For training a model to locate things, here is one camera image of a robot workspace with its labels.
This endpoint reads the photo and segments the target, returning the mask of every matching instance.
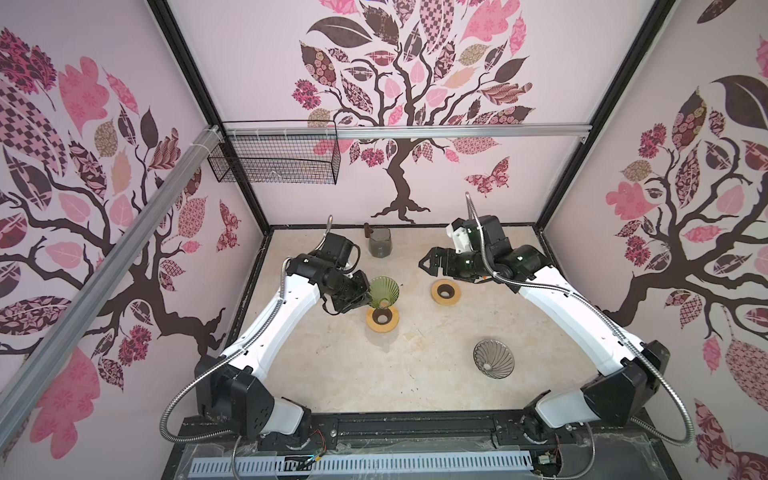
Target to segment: pink wall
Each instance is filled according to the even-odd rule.
[[[0,27],[4,386],[205,123],[139,0],[16,2]],[[160,414],[220,348],[260,240],[237,186],[204,164],[2,453],[0,475],[159,476],[171,449]],[[171,428],[194,412],[185,399]]]
[[[670,349],[697,422],[669,448],[681,476],[765,478],[768,4],[709,4],[681,2],[547,234],[582,293]],[[648,411],[680,437],[665,397]]]
[[[525,123],[588,123],[652,2],[240,1],[224,9],[199,0],[171,3],[226,120],[349,117],[349,125],[384,126],[420,124],[422,108],[423,123],[435,125],[455,115],[474,123],[507,108],[517,108],[512,116]],[[334,28],[327,22],[336,20],[328,18],[351,29]],[[375,31],[377,25],[384,27]],[[410,51],[412,34],[425,47],[424,61],[383,60],[396,56],[397,45]],[[486,74],[485,59],[496,48],[501,57]],[[515,61],[518,73],[504,76]],[[441,78],[429,76],[436,66],[444,70]],[[316,68],[330,67],[330,74],[317,75]],[[507,95],[482,93],[500,85]],[[477,117],[470,113],[476,101]],[[400,108],[405,114],[397,119]],[[427,142],[431,160],[411,155],[423,140],[398,142],[399,156],[392,158],[386,139],[363,144],[361,151],[373,149],[369,162],[350,156],[357,147],[346,142],[337,185],[260,183],[254,189],[271,223],[324,223],[328,214],[344,223],[448,223],[465,211],[467,190],[475,192],[478,208],[502,221],[535,221],[576,141],[497,138],[498,144],[473,149],[454,140]],[[485,186],[483,192],[467,179]],[[306,198],[322,199],[322,206],[307,208]]]

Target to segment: patterned leaf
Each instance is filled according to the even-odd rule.
[[[336,86],[336,68],[331,62],[331,57],[319,48],[310,47],[303,41],[301,44],[301,59],[304,67],[321,85]]]
[[[720,366],[720,357],[722,356],[717,337],[712,335],[706,342],[704,342],[704,346],[701,350],[704,362],[710,367],[710,372],[714,373],[714,371],[717,370],[717,367]]]
[[[186,238],[194,237],[203,226],[205,218],[205,200],[203,198],[190,199],[179,213],[179,235]]]
[[[118,133],[114,130],[112,120],[96,127],[94,145],[99,157],[111,157],[118,152]]]
[[[527,30],[528,29],[525,26],[523,16],[520,15],[518,19],[515,20],[515,24],[512,26],[512,35],[509,38],[509,51],[512,52],[513,57],[520,50],[520,48],[522,48],[523,43],[525,42],[525,32]]]
[[[504,63],[501,67],[498,68],[496,71],[496,76],[494,76],[493,79],[498,83],[504,83],[505,81],[508,81],[520,71],[520,68],[523,66],[523,62],[525,62],[526,58],[528,57],[513,58],[512,60]]]
[[[768,354],[754,345],[733,339],[725,354],[725,362],[744,393],[768,410]]]
[[[373,72],[365,67],[351,67],[346,68],[344,71],[349,72],[349,74],[352,75],[352,78],[357,81],[366,81],[373,77]]]
[[[505,48],[507,48],[507,42],[500,47],[492,48],[491,51],[488,52],[485,56],[485,71],[491,71],[491,69],[496,66],[498,61],[502,59]]]
[[[462,137],[453,140],[456,151],[465,155],[479,154],[496,145],[496,140],[490,137]]]
[[[91,354],[91,358],[94,358],[96,355],[102,355],[108,352],[113,345],[114,336],[112,335],[112,332],[109,332],[107,335],[103,336],[101,340],[98,341],[94,352]]]
[[[395,19],[390,14],[384,12],[383,8],[369,7],[362,4],[362,14],[366,18],[366,23],[373,30],[373,34],[390,45],[397,45],[399,38],[399,29]]]
[[[134,222],[134,208],[125,194],[112,202],[109,207],[109,220],[119,227],[129,227]]]
[[[69,306],[69,300],[58,296],[37,296],[0,309],[0,333],[29,335],[58,321]]]
[[[59,242],[49,245],[45,252],[56,264],[64,268],[75,268],[83,260],[83,247],[75,242]]]
[[[726,170],[730,168],[731,161],[728,152],[719,145],[715,145],[708,141],[705,143],[707,144],[707,156],[705,157],[707,165],[714,170]]]
[[[98,375],[110,385],[119,386],[123,389],[123,367],[120,363],[104,357],[98,360]]]
[[[413,30],[408,34],[406,46],[402,48],[402,60],[411,61],[419,56],[422,50],[422,37],[419,35],[419,24],[413,25]]]
[[[744,206],[744,189],[736,185],[717,198],[717,209],[724,214],[736,215]]]
[[[197,189],[200,188],[200,180],[202,177],[203,169],[198,167],[197,170],[194,171],[194,174],[192,174],[192,178],[187,182],[187,186],[184,187],[184,195],[186,195],[187,198],[195,195]]]
[[[18,262],[0,264],[0,298],[12,292],[22,279]]]
[[[64,173],[67,157],[56,130],[37,107],[3,80],[0,80],[0,125],[3,144],[40,160],[56,174]]]
[[[319,31],[330,41],[344,48],[359,47],[372,40],[371,35],[362,26],[346,17],[323,18],[315,22],[306,32],[311,31]]]
[[[634,233],[635,230],[640,228],[640,225],[643,222],[639,220],[632,220],[631,222],[624,225],[621,230],[619,230],[619,233],[616,233],[616,237],[629,237]]]
[[[751,141],[744,141],[744,161],[752,170],[764,172],[768,170],[768,147]]]
[[[688,230],[683,234],[683,237],[686,237],[693,243],[704,243],[720,235],[720,232],[722,232],[722,230],[719,227],[714,225],[703,225],[702,227]]]
[[[115,195],[124,192],[131,185],[131,164],[128,162],[128,156],[125,154],[124,148],[114,158],[110,178],[112,179],[112,190],[114,190]]]
[[[350,83],[346,78],[341,79],[344,86],[344,93],[352,105],[356,106],[362,111],[371,113],[373,111],[373,103],[371,103],[371,97],[357,85]]]
[[[170,130],[170,138],[165,137],[154,150],[152,161],[147,167],[150,170],[170,170],[176,166],[176,161],[181,156],[181,149],[176,146],[179,141],[179,132],[175,128]]]
[[[743,256],[743,255],[733,255],[731,253],[727,253],[717,260],[715,260],[715,264],[712,267],[712,270],[715,272],[716,275],[723,275],[724,273],[731,273],[735,269],[739,268],[744,262],[746,262],[752,254]]]
[[[695,147],[685,159],[680,169],[677,171],[674,186],[677,190],[677,199],[680,201],[680,208],[685,207],[693,200],[697,190],[699,190],[699,159],[696,156],[697,147]]]
[[[456,46],[453,40],[443,45],[440,55],[435,62],[435,81],[444,78],[453,68],[453,62],[456,60]]]
[[[719,17],[721,13],[725,12],[736,0],[713,0],[712,3],[704,10],[696,23],[704,23],[709,20],[714,20]]]
[[[527,83],[522,87],[519,87],[518,84],[510,85],[503,83],[486,88],[485,90],[480,90],[480,92],[482,92],[482,94],[494,105],[501,105],[514,104],[519,99],[520,95],[530,91],[532,88],[532,83]]]
[[[93,154],[69,138],[69,153],[74,161],[74,167],[78,175],[85,182],[85,186],[102,200],[107,190],[107,176]]]
[[[744,318],[768,328],[768,308],[759,307],[744,314]]]
[[[16,214],[0,220],[0,248],[19,245],[27,235],[27,217]]]
[[[703,304],[701,303],[701,297],[698,295],[683,303],[680,307],[680,328],[683,328],[701,315],[702,309]]]
[[[5,163],[8,164],[11,178],[18,191],[40,210],[48,208],[51,203],[51,182],[45,174],[18,158],[8,155],[8,150],[4,147],[2,150],[5,154]]]
[[[680,306],[688,300],[691,293],[688,290],[675,290],[667,297],[667,301],[664,302],[664,306]]]
[[[672,258],[672,255],[669,253],[669,250],[665,250],[664,252],[659,253],[654,258],[650,259],[650,262],[648,262],[648,265],[646,265],[646,270],[656,270],[657,272],[660,272],[667,268],[667,265],[670,264],[670,259]]]

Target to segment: pink leaf decal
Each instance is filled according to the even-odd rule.
[[[392,113],[389,114],[389,120],[387,120],[387,125],[397,125],[397,122],[400,121],[402,118],[402,105],[398,105],[395,107],[395,110],[392,110]]]
[[[32,425],[29,440],[38,443],[53,435],[51,456],[67,455],[78,440],[74,423],[91,416],[91,400],[101,394],[98,377],[93,362],[75,347],[67,366],[38,400],[37,408],[42,410]]]
[[[45,252],[64,268],[75,268],[83,260],[83,247],[75,242],[55,243],[46,247]]]
[[[129,227],[134,221],[134,210],[125,194],[119,196],[109,207],[109,220],[119,227]]]
[[[454,152],[450,148],[445,149],[445,158],[449,159],[452,162],[458,163],[458,155],[456,154],[456,152]]]
[[[717,209],[724,214],[736,215],[744,206],[744,189],[736,185],[726,193],[720,195],[715,204]]]
[[[704,243],[717,237],[720,232],[722,232],[722,230],[719,227],[714,225],[704,225],[688,230],[686,233],[683,233],[683,237],[686,237],[689,241],[694,243]]]
[[[387,77],[386,81],[384,82],[384,95],[386,95],[387,98],[394,98],[400,95],[401,91],[402,90],[400,89],[400,85],[398,85],[396,81]]]
[[[520,8],[520,0],[507,0],[502,7],[502,0],[486,0],[475,10],[469,19],[462,40],[476,37],[483,41],[491,41],[493,35],[504,33],[509,28],[507,18]]]
[[[653,210],[656,205],[645,200],[643,187],[640,184],[628,184],[621,182],[618,191],[610,192],[605,196],[605,203],[616,205],[614,214],[622,220],[634,220]]]
[[[200,248],[200,244],[194,240],[190,240],[181,246],[181,249],[187,253],[195,253]]]
[[[768,247],[763,247],[757,252],[755,268],[763,275],[768,275]]]
[[[82,135],[85,122],[107,116],[103,107],[109,100],[109,90],[98,84],[98,67],[95,61],[81,57],[80,69],[82,73],[67,65],[66,71],[58,72],[58,90],[64,108],[67,109],[78,133]]]
[[[720,344],[717,342],[717,337],[715,335],[712,335],[706,342],[704,342],[702,351],[704,362],[707,362],[707,366],[710,367],[711,372],[717,370],[717,367],[720,366],[721,353]]]
[[[91,207],[85,200],[75,195],[60,193],[58,200],[61,202],[61,209],[73,222],[85,222],[91,216]]]
[[[448,90],[445,88],[436,88],[435,90],[430,90],[427,94],[427,104],[430,107],[437,107],[442,103],[443,100],[445,100],[445,96],[448,94]]]
[[[512,36],[509,38],[509,50],[512,52],[513,57],[523,46],[526,31],[527,27],[525,26],[525,21],[523,20],[523,16],[520,15],[512,26]]]

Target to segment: tree wall decal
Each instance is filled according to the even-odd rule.
[[[377,127],[518,124],[533,110],[507,106],[533,87],[531,83],[510,83],[525,58],[501,61],[505,56],[514,57],[525,41],[522,16],[512,26],[508,20],[519,9],[519,0],[504,4],[502,0],[459,0],[459,4],[467,4],[467,11],[475,8],[463,30],[455,22],[454,0],[424,0],[418,6],[416,0],[361,2],[360,8],[347,0],[321,3],[358,21],[333,16],[312,25],[307,33],[320,32],[336,46],[327,51],[300,42],[303,63],[320,88],[318,91],[309,80],[299,80],[293,92],[296,101],[313,110],[310,126],[322,127],[331,119],[341,125]],[[475,43],[464,41],[471,38]],[[333,107],[318,108],[322,98],[330,100]],[[485,110],[483,104],[491,110],[480,114],[481,108]],[[432,162],[436,151],[449,161],[459,162],[459,154],[478,154],[495,145],[491,138],[457,138],[453,148],[433,138],[339,142],[343,153],[349,151],[351,164],[358,159],[368,167],[387,164],[386,172],[397,195],[373,217],[397,212],[400,220],[410,223],[415,221],[408,218],[409,211],[429,208],[411,199],[404,162],[409,158]],[[327,146],[319,144],[318,148]],[[486,194],[493,187],[506,185],[507,167],[508,162],[499,161],[494,174],[472,175],[466,180]]]

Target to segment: brown leaf decal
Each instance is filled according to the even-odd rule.
[[[311,31],[319,31],[330,41],[344,48],[355,48],[371,42],[371,35],[362,26],[347,17],[324,18],[315,22],[306,32],[310,33]]]
[[[627,168],[624,168],[621,173],[624,174],[630,182],[639,182],[650,175],[652,171],[653,168],[647,160],[636,160],[629,164]]]
[[[507,48],[506,41],[502,46],[492,48],[491,51],[488,52],[488,54],[485,56],[485,71],[490,71],[496,66],[498,61],[502,59],[502,54],[504,53],[505,48]]]
[[[444,78],[451,71],[455,59],[456,47],[453,45],[453,40],[451,40],[443,46],[435,62],[435,81]]]
[[[321,85],[336,86],[336,68],[331,62],[331,58],[319,48],[310,47],[303,41],[301,44],[301,58],[304,61],[306,70],[312,75],[315,81]]]
[[[0,264],[0,298],[12,292],[22,279],[18,262]]]
[[[699,96],[699,89],[685,101],[672,125],[672,143],[679,151],[690,145],[701,131],[707,118],[707,104]]]
[[[98,360],[98,375],[110,385],[119,386],[123,389],[123,367],[114,360],[101,357]]]
[[[701,297],[698,295],[683,303],[680,307],[680,328],[683,328],[701,315],[702,309],[703,304],[701,303]]]
[[[664,302],[664,306],[680,306],[688,300],[691,293],[688,290],[675,290],[667,297],[667,301]]]
[[[675,177],[674,186],[677,191],[677,199],[680,201],[680,208],[688,205],[699,190],[700,172],[699,159],[696,156],[697,148],[695,147],[690,151]]]
[[[94,145],[99,157],[111,157],[118,152],[118,133],[114,130],[112,120],[96,127]]]
[[[631,236],[635,230],[640,228],[640,225],[642,224],[639,220],[632,220],[631,222],[624,225],[621,230],[619,230],[619,233],[616,233],[616,237],[629,237]]]
[[[710,168],[713,168],[714,170],[726,170],[730,168],[730,155],[724,148],[708,141],[705,141],[704,143],[707,144],[707,156],[704,160]]]
[[[725,273],[731,273],[735,269],[739,268],[744,262],[746,262],[752,254],[743,256],[743,255],[733,255],[731,253],[727,253],[717,260],[715,260],[715,264],[712,267],[712,270],[715,272],[716,275],[723,275]]]
[[[362,14],[366,18],[366,23],[373,30],[373,34],[390,45],[397,45],[399,29],[394,18],[383,8],[369,7],[362,5]]]
[[[27,236],[27,217],[16,214],[0,220],[0,248],[19,245]]]
[[[352,102],[352,105],[356,106],[362,111],[371,113],[373,112],[373,103],[371,103],[371,97],[357,85],[348,82],[345,78],[341,79],[341,83],[344,87],[344,93],[346,97]]]
[[[768,410],[768,354],[754,345],[733,339],[725,362],[744,393]]]
[[[96,157],[76,141],[69,138],[69,154],[74,161],[78,175],[93,193],[104,199],[107,190],[107,175],[96,160]]]
[[[19,193],[40,210],[48,208],[51,203],[51,182],[48,181],[45,174],[9,155],[5,147],[2,151],[13,183],[18,188]]]
[[[113,345],[114,336],[112,335],[112,332],[109,332],[107,335],[102,337],[101,340],[98,341],[94,352],[91,354],[91,358],[94,358],[96,355],[102,355],[106,352],[109,352],[109,349],[112,348]]]
[[[70,301],[58,296],[37,296],[0,309],[0,333],[29,335],[58,321]]]
[[[715,82],[725,87],[725,112],[731,120],[745,127],[768,130],[765,121],[768,87],[762,81],[746,75],[731,75]]]
[[[751,141],[744,141],[744,161],[752,170],[768,170],[768,147]]]
[[[704,23],[709,20],[714,20],[721,13],[725,12],[736,0],[713,0],[712,3],[704,10],[696,23]]]

